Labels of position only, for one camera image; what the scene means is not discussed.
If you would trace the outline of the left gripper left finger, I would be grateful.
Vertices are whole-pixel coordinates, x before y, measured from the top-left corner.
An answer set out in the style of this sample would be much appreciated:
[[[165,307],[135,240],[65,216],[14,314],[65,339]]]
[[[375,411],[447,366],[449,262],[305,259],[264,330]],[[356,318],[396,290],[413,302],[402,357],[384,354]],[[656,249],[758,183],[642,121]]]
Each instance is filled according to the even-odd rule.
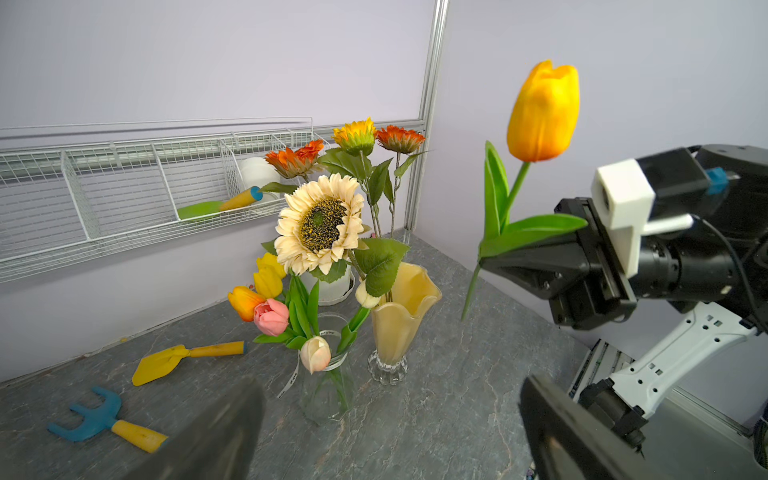
[[[265,409],[261,384],[255,379],[243,379],[125,477],[245,479]]]

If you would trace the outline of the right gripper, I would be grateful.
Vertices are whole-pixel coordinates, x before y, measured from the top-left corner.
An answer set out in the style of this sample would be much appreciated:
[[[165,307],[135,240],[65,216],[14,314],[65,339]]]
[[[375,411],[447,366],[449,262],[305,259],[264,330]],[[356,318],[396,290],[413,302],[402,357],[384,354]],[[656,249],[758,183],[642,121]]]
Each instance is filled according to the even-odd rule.
[[[481,267],[549,302],[555,324],[593,330],[624,322],[637,306],[589,198],[563,199],[557,213],[587,225],[481,261]]]

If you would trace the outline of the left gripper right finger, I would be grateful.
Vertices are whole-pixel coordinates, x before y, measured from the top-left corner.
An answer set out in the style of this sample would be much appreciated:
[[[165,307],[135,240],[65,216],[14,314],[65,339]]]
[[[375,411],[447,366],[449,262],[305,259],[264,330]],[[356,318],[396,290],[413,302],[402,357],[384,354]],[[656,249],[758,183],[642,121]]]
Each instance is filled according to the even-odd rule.
[[[529,376],[519,402],[539,479],[663,479],[546,376]]]

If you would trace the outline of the clear glass vase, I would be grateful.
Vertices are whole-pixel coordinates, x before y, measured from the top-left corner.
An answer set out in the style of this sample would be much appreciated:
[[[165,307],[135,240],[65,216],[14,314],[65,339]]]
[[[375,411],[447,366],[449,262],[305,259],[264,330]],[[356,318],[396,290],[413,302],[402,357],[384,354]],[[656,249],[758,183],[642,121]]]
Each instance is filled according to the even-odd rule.
[[[313,423],[324,425],[340,421],[351,409],[355,388],[351,368],[346,363],[350,350],[336,353],[346,319],[338,313],[325,311],[319,314],[318,321],[320,334],[333,353],[330,363],[324,370],[310,374],[297,358],[296,366],[277,398],[282,399],[297,384],[302,413]]]

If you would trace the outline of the pink tulip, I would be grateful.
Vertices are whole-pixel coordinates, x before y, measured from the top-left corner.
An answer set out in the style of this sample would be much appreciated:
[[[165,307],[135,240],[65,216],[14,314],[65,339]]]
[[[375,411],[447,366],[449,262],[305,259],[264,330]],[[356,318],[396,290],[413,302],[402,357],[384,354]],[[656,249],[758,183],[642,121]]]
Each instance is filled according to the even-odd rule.
[[[314,374],[328,367],[332,352],[328,342],[322,336],[314,336],[302,345],[299,358],[304,368],[310,374]]]
[[[275,299],[268,299],[253,310],[253,324],[261,332],[253,339],[255,344],[275,344],[292,341],[299,336],[291,326],[289,308]]]

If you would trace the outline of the orange tulip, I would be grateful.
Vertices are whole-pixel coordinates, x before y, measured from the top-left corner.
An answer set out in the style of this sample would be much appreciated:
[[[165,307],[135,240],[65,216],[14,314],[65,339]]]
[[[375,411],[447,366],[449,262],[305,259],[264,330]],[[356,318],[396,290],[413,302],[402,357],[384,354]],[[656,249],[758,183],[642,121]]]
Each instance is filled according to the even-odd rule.
[[[227,298],[244,322],[253,322],[255,309],[267,301],[265,297],[244,286],[235,287],[228,293]]]

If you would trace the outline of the yellow fluted vase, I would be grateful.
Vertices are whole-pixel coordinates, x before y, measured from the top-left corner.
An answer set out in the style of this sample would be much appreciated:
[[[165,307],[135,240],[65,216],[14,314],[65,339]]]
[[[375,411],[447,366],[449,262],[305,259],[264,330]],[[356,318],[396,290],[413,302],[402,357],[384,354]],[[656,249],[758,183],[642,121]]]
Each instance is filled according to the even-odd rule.
[[[406,353],[422,320],[442,299],[442,292],[425,268],[402,262],[391,290],[372,311],[376,350],[368,358],[372,378],[383,385],[397,385],[407,374]]]

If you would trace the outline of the orange gerbera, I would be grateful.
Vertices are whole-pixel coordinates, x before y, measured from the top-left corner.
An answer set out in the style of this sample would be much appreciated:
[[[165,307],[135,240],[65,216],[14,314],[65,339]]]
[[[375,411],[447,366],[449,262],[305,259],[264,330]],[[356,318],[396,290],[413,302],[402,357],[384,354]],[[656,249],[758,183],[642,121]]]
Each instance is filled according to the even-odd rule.
[[[395,125],[388,125],[378,130],[375,138],[383,149],[395,154],[394,171],[392,174],[387,174],[384,188],[384,194],[389,201],[390,236],[394,237],[397,194],[405,174],[412,164],[425,153],[422,147],[426,137],[416,130],[406,130]]]
[[[323,140],[313,140],[296,151],[285,148],[269,152],[264,159],[283,179],[300,178],[308,183],[312,173],[323,169],[317,161],[324,148]]]

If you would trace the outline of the cream gerbera flower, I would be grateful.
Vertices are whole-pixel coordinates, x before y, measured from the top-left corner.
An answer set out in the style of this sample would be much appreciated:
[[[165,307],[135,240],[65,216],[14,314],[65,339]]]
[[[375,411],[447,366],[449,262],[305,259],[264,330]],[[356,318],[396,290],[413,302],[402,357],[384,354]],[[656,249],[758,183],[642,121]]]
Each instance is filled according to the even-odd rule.
[[[284,195],[277,237],[268,251],[291,274],[310,272],[319,281],[333,282],[350,266],[365,281],[354,250],[365,248],[367,205],[358,181],[340,174],[322,175]]]

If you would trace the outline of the yellow gerbera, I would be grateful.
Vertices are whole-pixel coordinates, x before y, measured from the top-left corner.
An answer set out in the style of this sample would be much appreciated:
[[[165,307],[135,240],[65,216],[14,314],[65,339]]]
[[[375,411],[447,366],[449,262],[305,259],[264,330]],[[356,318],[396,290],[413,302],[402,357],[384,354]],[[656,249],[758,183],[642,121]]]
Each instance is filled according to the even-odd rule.
[[[331,174],[351,176],[358,181],[371,211],[374,235],[381,237],[378,202],[384,193],[384,168],[388,163],[374,167],[369,159],[375,147],[376,132],[371,118],[336,128],[332,139],[337,147],[327,150],[319,163]]]

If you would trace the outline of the yellow sunflower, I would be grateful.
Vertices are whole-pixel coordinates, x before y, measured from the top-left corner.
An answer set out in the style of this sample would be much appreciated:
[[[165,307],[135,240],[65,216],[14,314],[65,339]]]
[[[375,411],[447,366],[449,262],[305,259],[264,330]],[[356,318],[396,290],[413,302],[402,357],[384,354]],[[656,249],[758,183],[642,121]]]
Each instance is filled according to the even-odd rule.
[[[394,285],[399,266],[410,247],[389,238],[368,238],[365,248],[354,250],[355,258],[365,277],[366,291],[370,296],[382,297]]]

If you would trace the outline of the white tulip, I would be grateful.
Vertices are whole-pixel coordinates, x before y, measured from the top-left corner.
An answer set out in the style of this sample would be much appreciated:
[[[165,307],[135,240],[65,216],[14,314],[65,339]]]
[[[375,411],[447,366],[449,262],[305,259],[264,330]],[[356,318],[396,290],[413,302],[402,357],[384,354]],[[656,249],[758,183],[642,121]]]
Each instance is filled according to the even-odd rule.
[[[355,342],[358,330],[370,315],[371,310],[375,308],[380,302],[379,297],[368,293],[366,282],[364,280],[362,280],[361,284],[358,286],[355,292],[355,298],[359,303],[359,309],[353,318],[341,330],[340,343],[337,347],[338,354],[345,353]]]

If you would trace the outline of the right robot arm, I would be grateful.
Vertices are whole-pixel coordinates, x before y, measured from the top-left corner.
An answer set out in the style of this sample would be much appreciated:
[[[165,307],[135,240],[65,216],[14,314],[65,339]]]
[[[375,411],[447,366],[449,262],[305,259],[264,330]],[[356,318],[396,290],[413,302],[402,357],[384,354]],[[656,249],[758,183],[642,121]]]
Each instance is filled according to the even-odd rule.
[[[644,356],[579,403],[632,448],[669,391],[718,352],[767,330],[767,152],[677,148],[600,167],[591,196],[511,221],[514,189],[485,160],[479,270],[548,301],[555,323],[592,330],[663,300],[683,316]]]

